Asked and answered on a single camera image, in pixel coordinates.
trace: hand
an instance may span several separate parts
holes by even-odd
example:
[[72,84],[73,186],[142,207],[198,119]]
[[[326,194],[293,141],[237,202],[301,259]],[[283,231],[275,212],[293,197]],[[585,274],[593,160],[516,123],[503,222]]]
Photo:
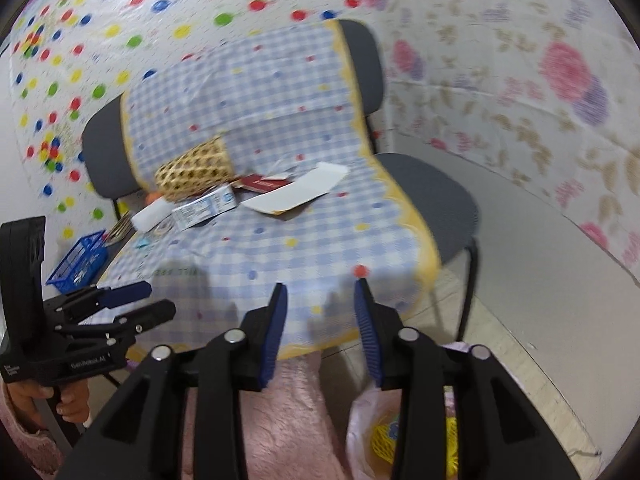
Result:
[[[33,399],[50,399],[53,388],[40,386],[36,381],[20,381],[7,385],[18,421],[29,431],[46,428]],[[87,380],[60,386],[60,401],[56,411],[62,419],[82,424],[89,418],[89,386]]]

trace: woven bamboo basket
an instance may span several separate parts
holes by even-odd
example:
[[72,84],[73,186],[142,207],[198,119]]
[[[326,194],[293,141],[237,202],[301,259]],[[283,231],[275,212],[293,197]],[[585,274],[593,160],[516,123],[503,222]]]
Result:
[[225,143],[221,137],[214,137],[160,166],[156,186],[166,200],[178,202],[231,182],[234,177]]

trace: metal screw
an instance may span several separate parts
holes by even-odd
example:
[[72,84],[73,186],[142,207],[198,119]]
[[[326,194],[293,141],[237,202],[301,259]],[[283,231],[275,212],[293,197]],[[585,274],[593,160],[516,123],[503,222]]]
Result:
[[471,347],[471,355],[481,361],[486,361],[491,357],[491,351],[484,345],[474,345]]
[[228,343],[239,343],[246,337],[246,334],[239,328],[232,328],[225,332],[225,341]]
[[398,331],[398,337],[402,339],[402,341],[416,341],[419,336],[418,331],[410,326],[405,326]]
[[164,361],[171,355],[171,349],[168,346],[160,345],[156,346],[151,351],[151,357],[156,361]]

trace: chair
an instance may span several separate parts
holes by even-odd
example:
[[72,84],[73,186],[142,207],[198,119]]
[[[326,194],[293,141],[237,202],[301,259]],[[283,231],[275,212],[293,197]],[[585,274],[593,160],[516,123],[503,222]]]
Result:
[[[350,20],[339,20],[348,44],[360,87],[365,117],[382,105],[384,79],[376,41],[369,29]],[[474,238],[478,228],[478,206],[460,184],[433,166],[409,155],[378,153],[367,119],[369,142],[380,163],[400,185],[433,234],[445,265],[457,254],[469,254],[466,291],[457,340],[465,335],[478,278],[479,250]],[[98,194],[116,200],[137,191],[127,161],[120,126],[120,97],[108,103],[87,123],[82,133],[86,168]]]

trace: floral wall covering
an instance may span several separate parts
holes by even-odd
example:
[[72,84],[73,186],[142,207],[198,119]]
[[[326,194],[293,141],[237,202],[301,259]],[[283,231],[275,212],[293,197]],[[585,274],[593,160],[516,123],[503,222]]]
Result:
[[640,52],[608,0],[365,0],[396,134],[489,168],[640,276]]

